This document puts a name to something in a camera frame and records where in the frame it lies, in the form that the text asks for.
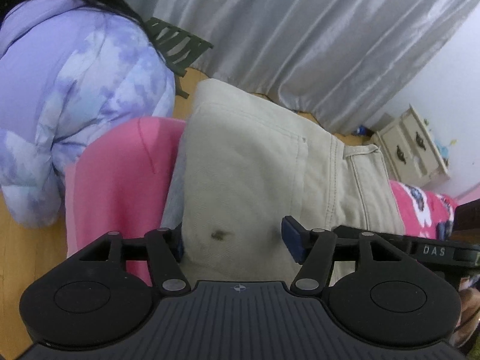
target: green slatted chair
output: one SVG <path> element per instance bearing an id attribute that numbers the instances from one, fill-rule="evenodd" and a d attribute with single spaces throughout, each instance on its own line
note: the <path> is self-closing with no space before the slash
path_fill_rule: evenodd
<path id="1" fill-rule="evenodd" d="M 205 51 L 213 48 L 212 43 L 192 35 L 163 20 L 152 17 L 146 23 L 148 31 L 156 39 L 154 47 L 165 57 L 167 67 L 175 74 L 177 95 L 188 98 L 182 90 L 179 77 L 185 76 L 188 68 Z"/>

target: dark stain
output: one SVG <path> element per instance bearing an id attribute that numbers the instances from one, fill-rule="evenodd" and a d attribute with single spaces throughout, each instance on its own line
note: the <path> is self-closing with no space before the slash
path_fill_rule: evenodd
<path id="1" fill-rule="evenodd" d="M 212 233 L 211 237 L 213 239 L 216 239 L 217 241 L 223 241 L 223 239 L 228 235 L 229 233 L 223 231 L 223 230 L 216 230 Z"/>

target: tie-dye jacket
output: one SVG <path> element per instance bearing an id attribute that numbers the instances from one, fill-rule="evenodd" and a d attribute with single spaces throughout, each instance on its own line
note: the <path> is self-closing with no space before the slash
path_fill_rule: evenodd
<path id="1" fill-rule="evenodd" d="M 66 165 L 126 120 L 171 116 L 173 73 L 143 31 L 80 0 L 31 0 L 0 29 L 0 186 L 16 221 L 53 223 Z"/>

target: curtain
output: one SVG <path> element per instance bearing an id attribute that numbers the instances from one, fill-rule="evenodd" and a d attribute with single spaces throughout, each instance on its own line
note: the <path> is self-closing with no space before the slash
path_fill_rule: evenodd
<path id="1" fill-rule="evenodd" d="M 194 67 L 349 133 L 442 47 L 479 0 L 127 0 L 210 41 Z"/>

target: white wall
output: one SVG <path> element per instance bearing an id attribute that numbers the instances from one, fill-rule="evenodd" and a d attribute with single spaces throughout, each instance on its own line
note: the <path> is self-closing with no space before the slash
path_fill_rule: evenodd
<path id="1" fill-rule="evenodd" d="M 436 192 L 454 197 L 480 182 L 480 5 L 432 60 L 367 123 L 400 116 L 412 104 L 450 150 L 451 180 Z"/>

